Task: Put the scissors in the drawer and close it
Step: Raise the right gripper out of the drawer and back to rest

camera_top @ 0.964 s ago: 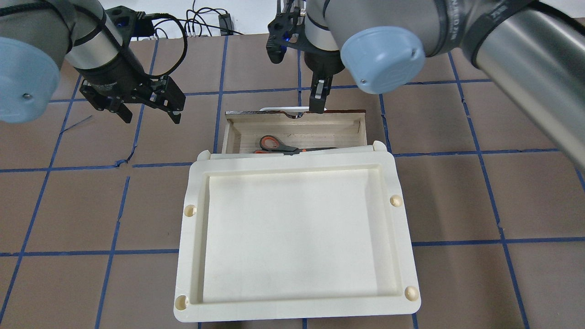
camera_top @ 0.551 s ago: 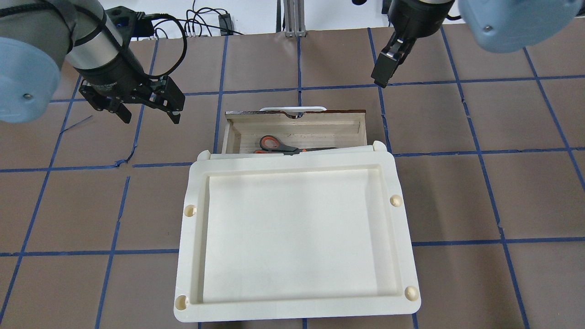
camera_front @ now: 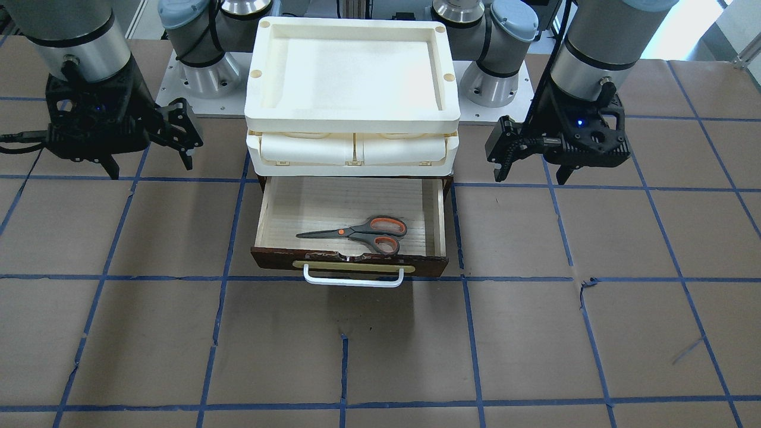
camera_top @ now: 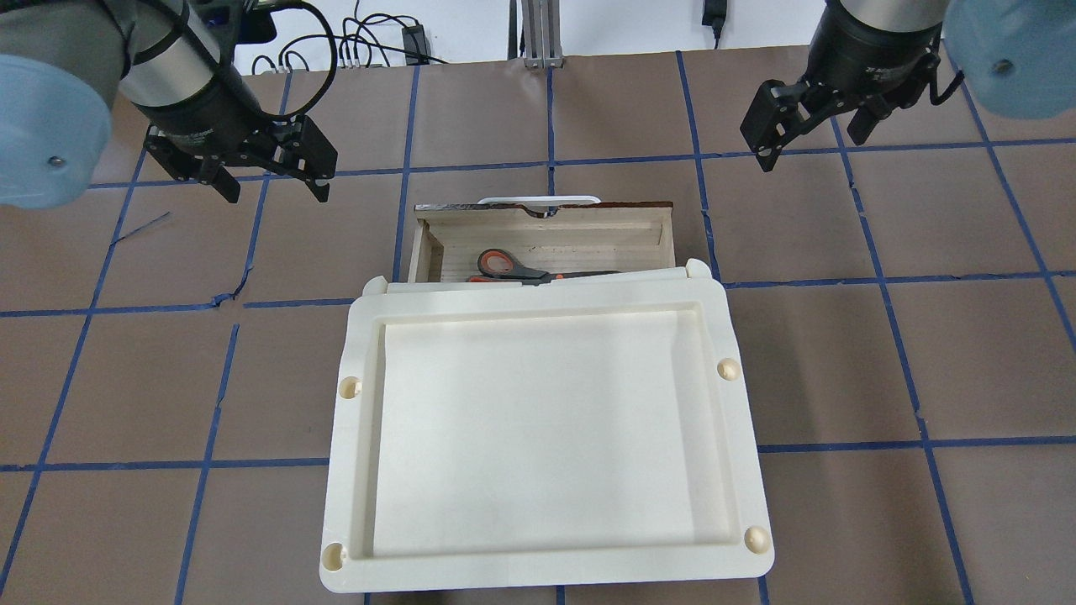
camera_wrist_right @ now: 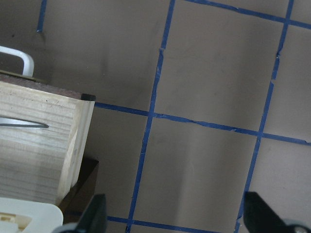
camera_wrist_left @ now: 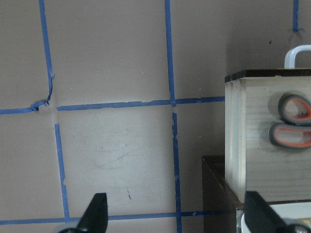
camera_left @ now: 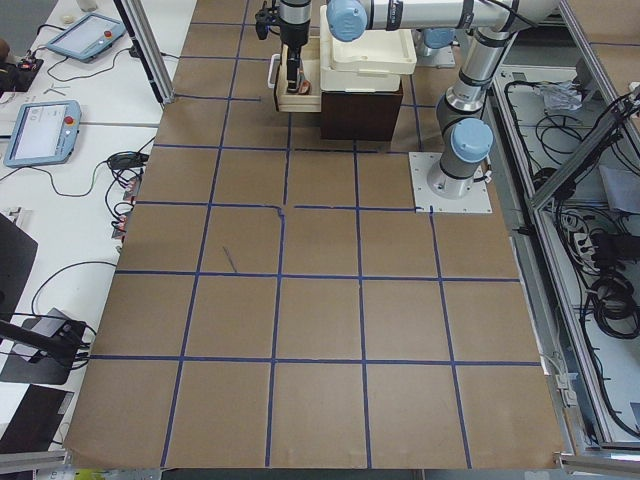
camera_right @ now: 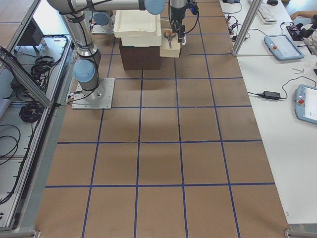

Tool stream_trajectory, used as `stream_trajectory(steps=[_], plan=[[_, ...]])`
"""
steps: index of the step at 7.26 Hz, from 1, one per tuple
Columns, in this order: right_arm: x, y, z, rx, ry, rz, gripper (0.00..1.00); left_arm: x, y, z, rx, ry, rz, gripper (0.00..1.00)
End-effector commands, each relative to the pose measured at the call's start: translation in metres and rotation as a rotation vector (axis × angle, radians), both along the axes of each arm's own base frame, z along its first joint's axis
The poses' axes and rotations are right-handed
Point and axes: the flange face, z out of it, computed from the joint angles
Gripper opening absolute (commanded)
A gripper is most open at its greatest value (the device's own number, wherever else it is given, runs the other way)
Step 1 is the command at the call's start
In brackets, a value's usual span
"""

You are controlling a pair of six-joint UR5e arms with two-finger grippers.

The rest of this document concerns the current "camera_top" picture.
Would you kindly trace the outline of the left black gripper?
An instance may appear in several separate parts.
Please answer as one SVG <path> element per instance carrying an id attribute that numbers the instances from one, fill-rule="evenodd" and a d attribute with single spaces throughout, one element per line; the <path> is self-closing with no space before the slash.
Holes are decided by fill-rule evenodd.
<path id="1" fill-rule="evenodd" d="M 306 183 L 318 203 L 327 203 L 338 152 L 311 116 L 266 113 L 245 84 L 238 92 L 208 85 L 189 99 L 146 107 L 145 149 L 176 182 L 215 189 L 227 203 L 240 200 L 241 187 L 225 168 L 261 167 Z"/>

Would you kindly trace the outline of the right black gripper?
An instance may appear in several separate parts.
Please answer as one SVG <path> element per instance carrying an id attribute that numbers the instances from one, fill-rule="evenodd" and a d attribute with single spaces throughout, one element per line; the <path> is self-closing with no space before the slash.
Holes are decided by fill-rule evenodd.
<path id="1" fill-rule="evenodd" d="M 847 133 L 864 145 L 936 80 L 939 34 L 942 1 L 827 1 L 804 74 L 795 84 L 762 82 L 739 126 L 761 170 L 773 171 L 823 108 L 856 107 Z"/>

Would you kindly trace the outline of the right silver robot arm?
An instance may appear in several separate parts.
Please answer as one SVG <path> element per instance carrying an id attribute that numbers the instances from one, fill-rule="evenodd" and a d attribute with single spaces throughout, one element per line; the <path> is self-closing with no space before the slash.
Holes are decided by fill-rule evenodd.
<path id="1" fill-rule="evenodd" d="M 851 114 L 861 145 L 922 98 L 968 84 L 992 113 L 1053 118 L 1073 108 L 1072 1 L 829 1 L 802 76 L 758 86 L 739 130 L 765 171 L 799 135 Z"/>

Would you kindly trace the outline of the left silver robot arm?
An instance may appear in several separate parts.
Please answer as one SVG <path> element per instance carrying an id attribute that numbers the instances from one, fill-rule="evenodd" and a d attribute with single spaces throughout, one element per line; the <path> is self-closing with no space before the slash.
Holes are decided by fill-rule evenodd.
<path id="1" fill-rule="evenodd" d="M 143 145 L 176 182 L 237 203 L 233 167 L 299 180 L 327 202 L 337 150 L 310 116 L 332 84 L 266 111 L 235 69 L 238 45 L 274 38 L 273 15 L 308 1 L 4 1 L 3 205 L 72 203 L 93 183 L 118 97 L 147 118 Z"/>

